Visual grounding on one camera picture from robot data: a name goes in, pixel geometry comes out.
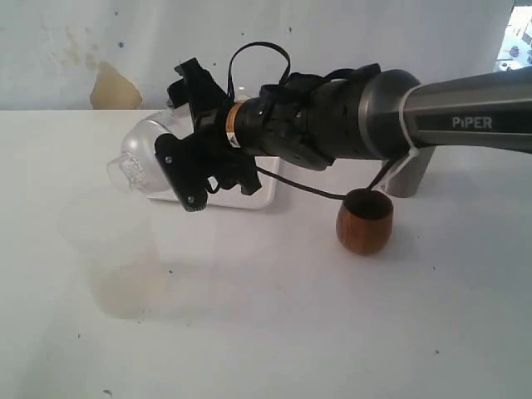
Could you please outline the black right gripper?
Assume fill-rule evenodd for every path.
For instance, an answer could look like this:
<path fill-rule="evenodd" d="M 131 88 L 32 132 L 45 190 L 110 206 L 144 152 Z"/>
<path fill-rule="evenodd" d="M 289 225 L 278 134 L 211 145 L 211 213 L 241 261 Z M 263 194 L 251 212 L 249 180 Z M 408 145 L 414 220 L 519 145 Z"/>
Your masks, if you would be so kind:
<path fill-rule="evenodd" d="M 192 135 L 204 152 L 209 178 L 215 178 L 222 190 L 239 185 L 243 195 L 254 194 L 262 187 L 254 158 L 234 148 L 226 133 L 225 123 L 234 100 L 195 58 L 180 63 L 175 71 L 181 80 L 170 85 L 168 93 L 186 89 L 190 94 L 194 130 L 185 138 Z"/>

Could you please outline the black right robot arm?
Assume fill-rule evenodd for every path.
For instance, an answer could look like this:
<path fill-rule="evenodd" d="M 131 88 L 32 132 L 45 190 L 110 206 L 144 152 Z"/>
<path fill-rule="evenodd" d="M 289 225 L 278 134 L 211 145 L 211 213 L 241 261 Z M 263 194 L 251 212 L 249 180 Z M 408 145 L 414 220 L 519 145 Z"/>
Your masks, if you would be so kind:
<path fill-rule="evenodd" d="M 292 73 L 242 102 L 196 60 L 178 71 L 193 131 L 162 135 L 155 156 L 176 195 L 193 206 L 217 190 L 258 191 L 259 156 L 324 170 L 338 159 L 395 160 L 441 145 L 531 150 L 529 68 L 428 85 L 377 64 Z"/>

